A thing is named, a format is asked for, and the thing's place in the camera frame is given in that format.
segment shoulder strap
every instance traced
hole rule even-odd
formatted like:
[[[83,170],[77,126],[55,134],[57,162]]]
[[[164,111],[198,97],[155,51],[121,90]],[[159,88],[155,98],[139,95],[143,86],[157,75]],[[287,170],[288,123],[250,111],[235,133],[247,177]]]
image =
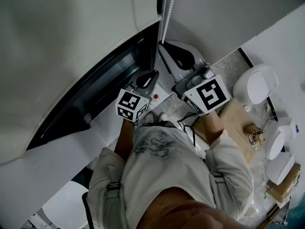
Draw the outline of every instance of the shoulder strap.
[[[205,163],[210,170],[209,178],[216,208],[227,212],[236,219],[240,214],[240,208],[231,182],[217,172],[213,150],[206,150]]]
[[[110,183],[108,184],[103,198],[103,226],[105,229],[128,229],[123,185],[117,178],[116,170],[113,165],[108,164]],[[87,193],[82,196],[87,221],[90,229],[94,229],[90,209],[86,200]]]
[[[91,212],[90,212],[90,209],[89,209],[89,206],[88,206],[88,203],[87,203],[87,199],[86,199],[87,195],[88,195],[88,192],[84,193],[81,198],[82,198],[82,202],[85,206],[89,229],[94,229],[93,221],[92,221],[92,217],[91,217]]]

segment cardboard box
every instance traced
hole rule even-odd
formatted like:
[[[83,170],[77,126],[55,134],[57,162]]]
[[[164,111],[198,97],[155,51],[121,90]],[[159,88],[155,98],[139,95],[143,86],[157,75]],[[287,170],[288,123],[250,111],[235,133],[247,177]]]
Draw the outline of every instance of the cardboard box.
[[[292,166],[291,170],[289,171],[288,175],[285,177],[285,179],[282,181],[280,185],[276,185],[275,183],[269,180],[266,184],[268,188],[268,193],[275,200],[282,203],[289,195],[291,189],[297,183],[300,172],[301,172],[301,166],[295,163]]]

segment white round object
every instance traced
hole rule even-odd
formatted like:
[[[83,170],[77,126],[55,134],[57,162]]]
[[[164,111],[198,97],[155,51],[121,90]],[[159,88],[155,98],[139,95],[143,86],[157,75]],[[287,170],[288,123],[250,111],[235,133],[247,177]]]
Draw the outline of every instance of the white round object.
[[[69,181],[42,206],[42,210],[61,229],[82,229],[88,224],[81,198],[85,192],[88,192],[87,188]]]
[[[247,84],[247,93],[253,104],[259,104],[267,98],[269,89],[261,72],[254,72]]]
[[[285,134],[278,131],[272,140],[266,143],[266,152],[268,159],[274,159],[282,150],[285,144]]]
[[[280,152],[275,159],[271,160],[266,169],[266,175],[273,183],[279,185],[287,176],[294,163],[294,154]]]

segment white shoe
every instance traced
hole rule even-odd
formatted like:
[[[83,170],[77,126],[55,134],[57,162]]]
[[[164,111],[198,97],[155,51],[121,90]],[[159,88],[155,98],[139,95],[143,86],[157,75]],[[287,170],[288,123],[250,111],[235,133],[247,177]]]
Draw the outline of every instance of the white shoe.
[[[160,121],[167,121],[167,114],[166,113],[163,112],[159,115],[159,122]]]
[[[153,114],[152,113],[148,113],[145,116],[145,123],[153,123]]]

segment white cable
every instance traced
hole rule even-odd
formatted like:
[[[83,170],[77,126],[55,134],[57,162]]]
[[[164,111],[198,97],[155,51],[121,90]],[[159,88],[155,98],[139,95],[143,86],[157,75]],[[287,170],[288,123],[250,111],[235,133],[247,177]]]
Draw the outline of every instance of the white cable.
[[[162,8],[162,11],[161,11],[161,15],[162,15],[162,20],[161,20],[161,33],[160,33],[160,40],[162,38],[162,31],[163,31],[163,20],[164,20],[164,17],[165,17],[165,9],[166,9],[166,2],[167,0],[163,0],[164,1],[164,4],[163,4],[163,8]]]
[[[162,44],[164,44],[164,40],[165,40],[165,36],[166,36],[166,32],[167,32],[167,27],[168,27],[168,23],[170,21],[170,17],[171,17],[171,13],[173,10],[173,2],[175,0],[171,0],[170,5],[168,7],[168,12],[167,12],[167,17],[166,17],[166,22],[165,22],[165,26],[164,26],[164,31],[163,31],[163,36],[162,36]]]

